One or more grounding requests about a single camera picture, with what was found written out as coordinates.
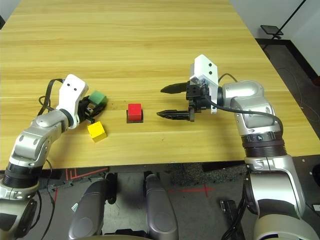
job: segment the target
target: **wood grain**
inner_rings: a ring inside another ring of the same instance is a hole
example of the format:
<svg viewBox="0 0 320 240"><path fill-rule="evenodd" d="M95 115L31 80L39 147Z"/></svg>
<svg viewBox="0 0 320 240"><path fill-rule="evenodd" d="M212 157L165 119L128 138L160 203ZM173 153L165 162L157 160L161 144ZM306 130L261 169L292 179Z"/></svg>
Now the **wood grain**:
<svg viewBox="0 0 320 240"><path fill-rule="evenodd" d="M1 162L40 108L48 81L75 74L108 96L98 118L108 137L94 143L87 123L52 145L54 168L240 160L234 116L203 112L195 122L156 112L187 109L183 93L160 89L186 82L205 54L219 75L255 80L284 124L291 155L320 153L320 142L285 84L226 0L22 0L1 30ZM59 86L52 91L57 103ZM126 124L128 103L141 103L144 123Z"/></svg>

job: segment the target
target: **silver robot arm segment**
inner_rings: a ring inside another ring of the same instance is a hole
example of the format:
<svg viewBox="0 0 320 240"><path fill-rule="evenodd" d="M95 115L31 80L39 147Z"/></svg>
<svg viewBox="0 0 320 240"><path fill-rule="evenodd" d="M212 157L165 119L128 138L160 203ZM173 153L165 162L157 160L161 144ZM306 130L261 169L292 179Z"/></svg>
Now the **silver robot arm segment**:
<svg viewBox="0 0 320 240"><path fill-rule="evenodd" d="M264 97L264 88L254 81L224 84L222 98L225 108L276 115ZM250 170L244 181L246 201L250 211L258 215L254 239L318 240L302 220L306 201L279 122L258 114L234 116Z"/></svg>
<svg viewBox="0 0 320 240"><path fill-rule="evenodd" d="M0 179L1 240L22 238L29 232L37 208L33 197L50 147L68 128L79 124L76 110L87 90L84 81L69 74L60 88L58 109L39 115L17 137Z"/></svg>

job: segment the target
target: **red tape mark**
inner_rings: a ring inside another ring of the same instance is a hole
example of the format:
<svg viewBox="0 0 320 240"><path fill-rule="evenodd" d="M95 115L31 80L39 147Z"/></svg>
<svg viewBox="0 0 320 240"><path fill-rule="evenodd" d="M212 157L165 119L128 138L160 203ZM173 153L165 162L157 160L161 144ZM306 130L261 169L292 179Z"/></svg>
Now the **red tape mark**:
<svg viewBox="0 0 320 240"><path fill-rule="evenodd" d="M57 197L58 197L58 188L56 188L54 191L54 203L57 202Z"/></svg>
<svg viewBox="0 0 320 240"><path fill-rule="evenodd" d="M96 174L96 173L102 172L102 171L107 170L107 169L108 169L108 168L105 167L105 168L101 168L101 169L98 169L98 170L95 170L95 171L90 171L90 172L87 172L87 173L78 175L78 174L77 174L77 169L76 169L76 168L73 168L74 176L73 176L72 170L70 170L70 171L69 171L70 177L69 177L69 175L68 175L68 170L69 170L69 169L66 168L66 169L65 169L65 179L66 179L67 181L73 180L73 179L78 179L78 178L85 177L85 176L88 176L88 175L91 175L91 174Z"/></svg>
<svg viewBox="0 0 320 240"><path fill-rule="evenodd" d="M205 196L208 197L208 192L213 190L214 189L212 187L207 187L206 185L204 185L203 188L180 189L179 191L183 193L205 192Z"/></svg>

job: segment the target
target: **floor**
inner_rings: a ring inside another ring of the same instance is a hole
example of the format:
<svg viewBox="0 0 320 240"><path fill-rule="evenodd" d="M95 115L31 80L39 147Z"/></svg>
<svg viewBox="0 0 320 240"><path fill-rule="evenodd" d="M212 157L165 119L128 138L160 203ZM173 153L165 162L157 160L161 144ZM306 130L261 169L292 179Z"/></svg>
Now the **floor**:
<svg viewBox="0 0 320 240"><path fill-rule="evenodd" d="M284 46L268 46L267 53L270 61L279 75L300 104L302 96L302 111L310 121L313 129L320 137L320 123L315 112L320 112L320 88L314 86L307 75L297 64L293 56ZM308 161L311 157L298 160ZM119 189L117 202L106 205L104 212L104 233L114 232L116 229L131 228L146 230L146 204L143 197L143 172L160 172L164 188L168 191L170 200L176 213L181 240L220 240L227 229L225 216L219 201L232 199L236 203L241 198L243 185L243 166L227 168L213 173L203 173L199 165L138 165L111 167L111 172L118 173ZM51 227L45 240L66 240L68 229L73 216L71 207L81 198L86 188L91 184L89 179L75 183L72 187L60 187L56 195L56 209ZM48 194L42 193L43 208L38 225L24 237L24 240L38 240L48 223L51 204ZM310 223L320 235L319 217L308 208L305 220ZM242 228L246 239L252 239L256 216L246 211L242 219Z"/></svg>

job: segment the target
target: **black cable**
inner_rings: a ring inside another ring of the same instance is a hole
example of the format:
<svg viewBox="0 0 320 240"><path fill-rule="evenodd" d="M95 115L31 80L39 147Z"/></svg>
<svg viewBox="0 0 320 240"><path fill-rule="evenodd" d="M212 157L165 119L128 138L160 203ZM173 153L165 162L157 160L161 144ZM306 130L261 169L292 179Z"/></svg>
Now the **black cable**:
<svg viewBox="0 0 320 240"><path fill-rule="evenodd" d="M236 113L236 114L250 114L250 115L256 114L256 115L262 115L262 116L270 117L280 125L281 135L284 134L284 125L282 124L282 121L280 120L280 118L278 118L275 115L272 115L272 114L266 113L266 112L262 112L262 111L245 111L245 110L237 110L237 109L233 109L233 108L227 108L227 107L219 106L218 104L216 104L213 101L211 101L209 95L205 95L204 97L212 106L214 106L217 109L226 111L226 112Z"/></svg>
<svg viewBox="0 0 320 240"><path fill-rule="evenodd" d="M241 200L240 200L239 205L236 209L236 217L233 220L229 229L227 231L225 231L225 233L221 237L221 240L229 239L237 231L239 224L241 223L241 219L244 216L246 207L247 207L247 204L246 204L246 198L245 198L245 190L243 189Z"/></svg>
<svg viewBox="0 0 320 240"><path fill-rule="evenodd" d="M50 104L51 90L52 90L52 87L53 87L55 81L58 81L58 82L60 82L60 83L63 83L63 82L64 82L64 79L62 79L62 78L56 78L56 79L50 80L50 82L48 83L48 86L47 86L47 88L46 88L46 92L45 92L43 104L42 104L42 102L41 102L42 96L39 98L39 102L40 102L40 104L42 104L42 107L41 107L40 111L38 112L38 116L41 115L41 114L43 114L44 111L47 109L47 107L48 107L49 104Z"/></svg>
<svg viewBox="0 0 320 240"><path fill-rule="evenodd" d="M234 76L232 76L230 73L225 73L225 74L223 74L221 77L219 77L219 79L218 79L218 83L220 83L220 81L221 81L221 79L223 79L224 78L224 76L229 76L230 78L232 78L233 79L233 81L235 81L236 83L238 82L238 80L234 77Z"/></svg>
<svg viewBox="0 0 320 240"><path fill-rule="evenodd" d="M302 5L306 2L307 0L303 0L300 5L294 10L294 12L290 15L290 17L284 22L284 24L279 28L279 30L273 35L271 40L275 39L276 36L281 32L281 30L287 25L287 23L292 19L292 17L296 14L296 12L302 7ZM265 50L266 47L268 47L269 44L266 44L262 50Z"/></svg>
<svg viewBox="0 0 320 240"><path fill-rule="evenodd" d="M46 160L46 161L48 162L48 164L49 164L49 166L50 166L50 174L49 174L49 177L48 177L48 179L47 179L47 181L46 181L46 191L48 192L48 194L49 194L49 196L50 196L50 200L51 200L51 204L52 204L52 211L51 211L51 216L50 216L48 225L46 226L46 229L45 229L45 231L44 231L44 233L43 233L43 236L42 236L41 240L44 239L44 237L46 236L46 234L47 234L47 232L48 232L48 230L49 230L49 228L50 228L51 221L52 221L52 218L54 217L55 208L56 208L55 200L54 200L54 198L51 196L51 194L50 194L50 192L49 192L49 187L48 187L48 186L49 186L49 180L50 180L50 178L51 178L53 169L52 169L51 163L50 163L48 160Z"/></svg>
<svg viewBox="0 0 320 240"><path fill-rule="evenodd" d="M39 99L38 99L39 103L40 103L42 106L44 105L44 103L41 101L41 99L43 99L43 98L45 98L45 97L46 97L46 96L43 95L43 96L39 97ZM50 100L50 98L49 98L48 106L46 106L45 108L48 109L48 112L54 110L54 108L51 107L51 100Z"/></svg>
<svg viewBox="0 0 320 240"><path fill-rule="evenodd" d="M36 191L36 194L38 195L38 198L39 198L39 212L38 212L38 215L36 216L36 220L35 220L34 224L30 227L30 230L33 229L37 225L37 223L39 222L39 219L40 219L40 215L41 215L42 198L41 198L41 194L40 194L39 190Z"/></svg>
<svg viewBox="0 0 320 240"><path fill-rule="evenodd" d="M313 209L313 207L311 207L308 203L306 203L305 204L308 208L310 208L311 209L311 211L314 213L314 214L316 214L319 218L320 218L320 214L319 213L317 213L314 209Z"/></svg>

